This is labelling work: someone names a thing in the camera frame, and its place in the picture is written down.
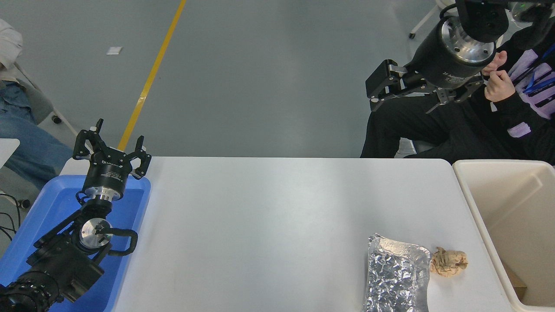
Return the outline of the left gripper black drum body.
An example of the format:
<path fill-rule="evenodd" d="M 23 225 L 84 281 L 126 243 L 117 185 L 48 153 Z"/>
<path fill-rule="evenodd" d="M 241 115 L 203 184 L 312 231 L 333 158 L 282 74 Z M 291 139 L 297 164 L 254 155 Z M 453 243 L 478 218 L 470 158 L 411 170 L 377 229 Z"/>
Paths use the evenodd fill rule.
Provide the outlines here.
<path fill-rule="evenodd" d="M 126 157 L 125 152 L 113 148 L 93 152 L 82 188 L 85 194 L 92 195 L 95 189 L 104 188 L 123 195 L 132 168 Z"/>

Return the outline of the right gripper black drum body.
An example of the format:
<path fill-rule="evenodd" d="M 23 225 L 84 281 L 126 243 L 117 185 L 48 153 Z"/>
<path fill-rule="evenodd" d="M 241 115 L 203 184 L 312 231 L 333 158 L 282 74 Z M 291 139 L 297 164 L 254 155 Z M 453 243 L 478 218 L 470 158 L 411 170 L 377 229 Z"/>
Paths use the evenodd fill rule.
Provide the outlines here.
<path fill-rule="evenodd" d="M 492 59 L 492 42 L 471 38 L 458 19 L 442 19 L 405 67 L 436 87 L 456 89 L 480 73 Z"/>

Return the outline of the person's hand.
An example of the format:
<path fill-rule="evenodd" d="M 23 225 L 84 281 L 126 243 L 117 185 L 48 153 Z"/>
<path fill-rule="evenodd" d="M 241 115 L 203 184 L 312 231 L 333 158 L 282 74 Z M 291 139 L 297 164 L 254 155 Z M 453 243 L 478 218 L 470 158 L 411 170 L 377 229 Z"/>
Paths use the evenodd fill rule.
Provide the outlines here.
<path fill-rule="evenodd" d="M 507 61 L 507 52 L 501 51 L 497 52 L 494 56 L 494 59 L 491 61 L 489 65 L 486 65 L 484 69 L 482 69 L 481 74 L 483 76 L 490 76 L 490 74 L 494 71 L 497 71 L 502 65 L 504 65 Z"/>
<path fill-rule="evenodd" d="M 505 70 L 491 71 L 490 78 L 484 89 L 486 99 L 496 103 L 508 99 L 515 92 L 515 86 Z"/>

